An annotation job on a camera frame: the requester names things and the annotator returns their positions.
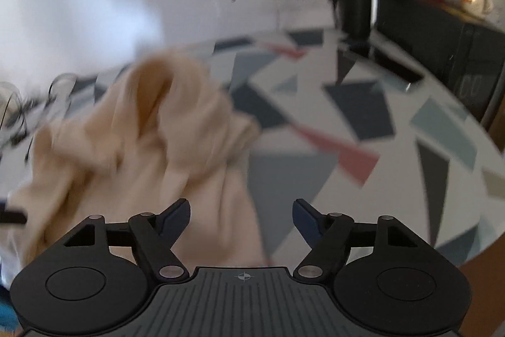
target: circular cover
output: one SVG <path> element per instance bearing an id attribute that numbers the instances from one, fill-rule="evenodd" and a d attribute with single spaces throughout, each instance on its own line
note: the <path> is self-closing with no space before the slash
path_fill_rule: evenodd
<path id="1" fill-rule="evenodd" d="M 125 321 L 147 298 L 147 280 L 130 261 L 110 255 L 71 264 L 35 260 L 14 279 L 11 299 L 24 327 L 93 334 Z"/>
<path id="2" fill-rule="evenodd" d="M 431 335 L 458 326 L 470 301 L 463 274 L 449 263 L 401 265 L 371 255 L 344 266 L 333 283 L 339 305 L 378 333 Z"/>

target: mug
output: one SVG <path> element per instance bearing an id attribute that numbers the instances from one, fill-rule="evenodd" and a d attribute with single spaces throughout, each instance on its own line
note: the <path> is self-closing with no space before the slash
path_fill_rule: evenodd
<path id="1" fill-rule="evenodd" d="M 461 0 L 461 8 L 470 15 L 484 19 L 494 9 L 493 0 Z"/>

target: mug handle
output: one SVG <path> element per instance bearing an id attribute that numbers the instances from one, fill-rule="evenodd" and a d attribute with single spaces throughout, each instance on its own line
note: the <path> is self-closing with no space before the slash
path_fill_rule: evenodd
<path id="1" fill-rule="evenodd" d="M 493 12 L 494 9 L 494 2 L 493 0 L 484 0 L 484 10 L 482 11 L 486 15 L 489 15 L 491 12 Z"/>

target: ribbed gray panel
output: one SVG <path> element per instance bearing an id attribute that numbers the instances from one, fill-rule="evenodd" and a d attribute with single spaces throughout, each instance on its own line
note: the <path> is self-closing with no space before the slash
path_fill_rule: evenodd
<path id="1" fill-rule="evenodd" d="M 34 331 L 26 337 L 41 337 Z M 379 337 L 344 317 L 324 288 L 286 270 L 200 269 L 162 286 L 134 320 L 105 337 Z M 443 337 L 456 337 L 446 333 Z"/>

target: crosshair symbol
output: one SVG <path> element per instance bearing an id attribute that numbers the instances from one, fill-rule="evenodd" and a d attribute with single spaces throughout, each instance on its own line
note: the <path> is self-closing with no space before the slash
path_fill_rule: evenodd
<path id="1" fill-rule="evenodd" d="M 244 271 L 243 273 L 240 273 L 240 274 L 239 274 L 238 276 L 236 276 L 236 277 L 238 277 L 238 278 L 239 278 L 240 280 L 242 280 L 242 281 L 246 281 L 246 280 L 248 280 L 248 279 L 250 279 L 251 277 L 254 277 L 254 276 L 251 276 L 251 274 L 246 273 L 246 272 Z"/>

